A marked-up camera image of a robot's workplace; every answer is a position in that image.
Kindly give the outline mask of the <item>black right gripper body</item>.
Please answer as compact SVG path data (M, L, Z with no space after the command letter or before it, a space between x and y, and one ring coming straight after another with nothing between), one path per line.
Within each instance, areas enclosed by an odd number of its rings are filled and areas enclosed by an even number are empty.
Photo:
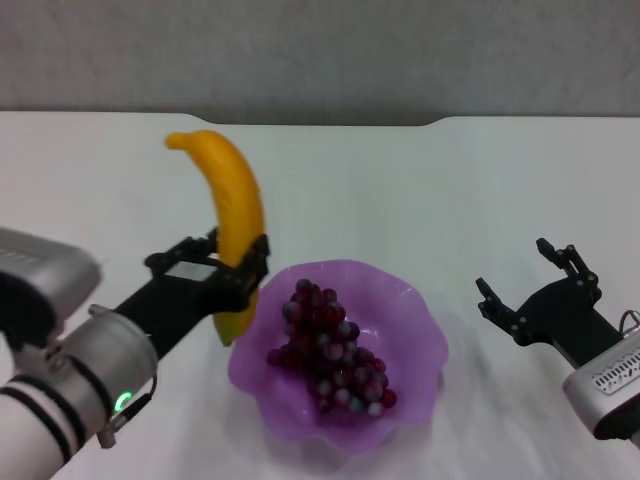
M534 293L516 312L514 341L553 346L574 368L589 363L623 340L596 309L598 278L562 279Z

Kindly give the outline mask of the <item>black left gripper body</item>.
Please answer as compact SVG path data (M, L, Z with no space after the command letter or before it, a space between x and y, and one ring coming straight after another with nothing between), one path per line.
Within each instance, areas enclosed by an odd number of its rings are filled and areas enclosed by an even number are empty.
M249 294L227 267L203 280L168 274L169 263L148 258L151 279L115 308L145 333L158 358L166 356L202 319L214 313L241 312Z

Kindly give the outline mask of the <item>yellow banana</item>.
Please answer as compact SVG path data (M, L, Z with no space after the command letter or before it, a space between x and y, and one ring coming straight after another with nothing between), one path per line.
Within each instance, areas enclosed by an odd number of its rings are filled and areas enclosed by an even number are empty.
M218 259L235 268L251 243L265 234L259 185L249 163L229 139L210 130L171 133L165 144L169 149L186 152L206 180L218 219ZM213 315L223 345L231 345L246 333L257 301L256 292L245 310Z

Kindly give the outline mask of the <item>dark red grape bunch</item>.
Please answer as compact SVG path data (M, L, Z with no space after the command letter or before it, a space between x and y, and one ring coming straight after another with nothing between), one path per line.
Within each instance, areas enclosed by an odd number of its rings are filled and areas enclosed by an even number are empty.
M288 341L270 350L266 362L299 375L318 413L379 417L397 405L386 363L359 344L361 329L347 319L335 290L302 278L281 313Z

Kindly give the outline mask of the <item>purple wavy plastic bowl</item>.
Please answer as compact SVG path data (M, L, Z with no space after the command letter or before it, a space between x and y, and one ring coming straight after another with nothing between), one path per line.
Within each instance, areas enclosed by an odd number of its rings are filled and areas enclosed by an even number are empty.
M281 307L301 278L335 289L348 319L361 328L359 345L385 361L398 396L389 412L378 418L349 412L321 415L298 375L268 365L268 352L286 340ZM260 292L251 327L235 343L228 377L254 398L274 436L321 439L348 454L361 454L400 426L430 421L447 358L446 338L414 287L363 262L329 260L293 265L271 278Z

